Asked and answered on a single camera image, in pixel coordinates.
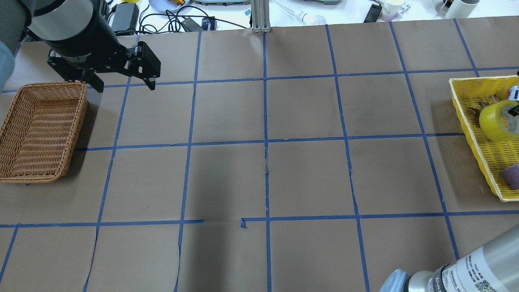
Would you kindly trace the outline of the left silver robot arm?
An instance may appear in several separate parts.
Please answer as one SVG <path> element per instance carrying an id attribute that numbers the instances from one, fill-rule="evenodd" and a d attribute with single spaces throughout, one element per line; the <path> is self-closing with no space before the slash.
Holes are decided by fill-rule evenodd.
<path id="1" fill-rule="evenodd" d="M 144 41 L 122 45 L 97 0 L 2 0 L 1 87 L 11 78 L 24 32 L 50 47 L 47 63 L 67 82 L 102 93 L 99 73 L 118 73 L 155 90 L 161 61 Z"/>

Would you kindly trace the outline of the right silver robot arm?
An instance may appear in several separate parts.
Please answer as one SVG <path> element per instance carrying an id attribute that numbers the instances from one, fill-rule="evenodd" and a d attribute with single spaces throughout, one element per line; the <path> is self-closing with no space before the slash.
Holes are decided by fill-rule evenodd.
<path id="1" fill-rule="evenodd" d="M 395 270 L 381 292 L 517 292 L 519 290 L 519 227 L 504 233 L 435 272 L 408 275 Z"/>

